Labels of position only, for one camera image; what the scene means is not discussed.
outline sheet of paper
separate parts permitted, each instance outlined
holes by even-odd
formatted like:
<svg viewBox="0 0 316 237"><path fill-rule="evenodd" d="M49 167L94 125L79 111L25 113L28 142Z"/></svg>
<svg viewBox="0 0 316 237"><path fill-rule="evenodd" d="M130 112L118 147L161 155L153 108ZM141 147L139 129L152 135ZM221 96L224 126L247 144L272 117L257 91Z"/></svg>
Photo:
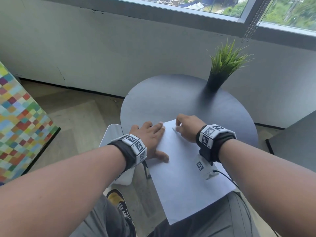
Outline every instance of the sheet of paper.
<svg viewBox="0 0 316 237"><path fill-rule="evenodd" d="M170 157L168 163L157 159L147 160L150 175L158 192L169 224L172 225L193 215L235 189L225 176L219 174L203 179L195 166L197 144L189 143L175 132L175 120L165 122L166 131L157 147ZM215 163L219 171L228 175L221 163Z"/></svg>

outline colorful pixel painting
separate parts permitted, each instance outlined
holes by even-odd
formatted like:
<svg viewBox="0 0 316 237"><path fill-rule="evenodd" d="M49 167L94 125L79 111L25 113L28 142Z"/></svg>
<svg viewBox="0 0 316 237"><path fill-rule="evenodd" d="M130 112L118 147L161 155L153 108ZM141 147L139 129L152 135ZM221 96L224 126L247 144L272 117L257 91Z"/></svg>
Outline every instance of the colorful pixel painting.
<svg viewBox="0 0 316 237"><path fill-rule="evenodd" d="M0 62L0 184L22 175L57 129Z"/></svg>

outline wristband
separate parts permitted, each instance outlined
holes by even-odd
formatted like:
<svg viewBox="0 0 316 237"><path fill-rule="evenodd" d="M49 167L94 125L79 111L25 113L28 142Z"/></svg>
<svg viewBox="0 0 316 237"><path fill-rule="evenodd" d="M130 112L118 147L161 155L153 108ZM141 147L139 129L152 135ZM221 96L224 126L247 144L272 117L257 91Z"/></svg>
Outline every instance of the wristband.
<svg viewBox="0 0 316 237"><path fill-rule="evenodd" d="M196 135L196 143L201 148L199 153L209 163L220 162L218 153L221 146L230 139L236 139L233 131L219 125L205 125Z"/></svg>
<svg viewBox="0 0 316 237"><path fill-rule="evenodd" d="M147 158L147 147L140 138L132 134L113 139L108 145L114 145L122 152L126 160L126 167L123 172Z"/></svg>

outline white wall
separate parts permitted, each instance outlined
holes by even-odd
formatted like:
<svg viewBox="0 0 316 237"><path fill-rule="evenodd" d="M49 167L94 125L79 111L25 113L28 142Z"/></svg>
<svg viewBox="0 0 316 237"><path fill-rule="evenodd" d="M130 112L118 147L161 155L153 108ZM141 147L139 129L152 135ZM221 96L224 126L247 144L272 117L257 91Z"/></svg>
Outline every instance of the white wall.
<svg viewBox="0 0 316 237"><path fill-rule="evenodd" d="M207 79L209 55L221 42L226 36L186 27L40 0L0 0L0 60L21 77L59 85L125 96L159 74ZM316 110L316 52L247 44L255 59L223 87L254 122L286 128Z"/></svg>

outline tabletop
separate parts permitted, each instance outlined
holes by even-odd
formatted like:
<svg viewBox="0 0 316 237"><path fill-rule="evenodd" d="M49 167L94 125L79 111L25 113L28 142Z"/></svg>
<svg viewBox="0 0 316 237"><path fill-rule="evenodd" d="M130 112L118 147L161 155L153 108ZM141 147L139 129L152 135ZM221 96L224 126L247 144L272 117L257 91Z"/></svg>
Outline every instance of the tabletop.
<svg viewBox="0 0 316 237"><path fill-rule="evenodd" d="M121 126L176 119L179 113L196 115L207 124L218 124L236 133L238 140L258 146L258 134L243 105L223 89L205 88L206 80L188 75L159 75L138 83L127 94L121 108Z"/></svg>

